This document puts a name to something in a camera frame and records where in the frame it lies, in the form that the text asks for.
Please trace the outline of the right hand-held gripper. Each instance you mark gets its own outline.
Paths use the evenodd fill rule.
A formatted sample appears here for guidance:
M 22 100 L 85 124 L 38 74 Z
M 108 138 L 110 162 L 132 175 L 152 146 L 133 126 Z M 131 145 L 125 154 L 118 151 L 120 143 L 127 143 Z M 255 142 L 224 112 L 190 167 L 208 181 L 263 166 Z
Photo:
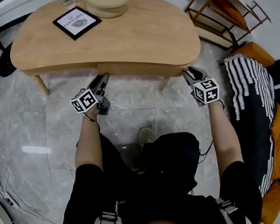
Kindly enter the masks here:
M 189 66 L 188 71 L 182 70 L 183 78 L 193 89 L 192 96 L 198 106 L 203 106 L 220 99 L 220 87 L 214 78 L 209 79 L 204 70 Z

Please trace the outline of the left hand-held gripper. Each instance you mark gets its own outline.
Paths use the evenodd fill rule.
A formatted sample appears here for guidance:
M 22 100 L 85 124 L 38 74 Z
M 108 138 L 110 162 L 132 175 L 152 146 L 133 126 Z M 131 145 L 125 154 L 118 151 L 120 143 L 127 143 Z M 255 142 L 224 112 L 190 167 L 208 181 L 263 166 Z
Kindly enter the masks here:
M 88 85 L 70 100 L 70 104 L 78 113 L 88 112 L 94 105 L 99 108 L 100 115 L 107 115 L 110 102 L 104 96 L 109 81 L 109 74 L 97 75 Z

